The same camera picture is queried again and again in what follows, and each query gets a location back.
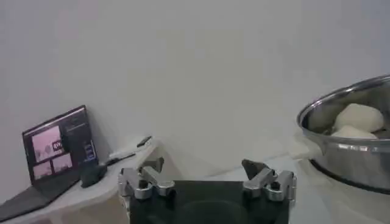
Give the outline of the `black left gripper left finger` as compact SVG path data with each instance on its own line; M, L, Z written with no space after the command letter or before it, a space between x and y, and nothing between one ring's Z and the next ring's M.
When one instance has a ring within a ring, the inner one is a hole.
M161 173L164 163L164 158L159 157L144 162L139 168L122 168L118 175L119 195L147 200L156 190L159 196L168 197L176 184Z

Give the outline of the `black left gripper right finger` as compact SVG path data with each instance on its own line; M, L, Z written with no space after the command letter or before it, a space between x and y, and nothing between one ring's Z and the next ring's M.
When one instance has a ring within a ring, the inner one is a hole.
M243 182L243 191L250 198L258 198L262 194L270 201L296 200L297 177L294 172L283 170L277 172L267 164L243 159L241 161L247 181Z

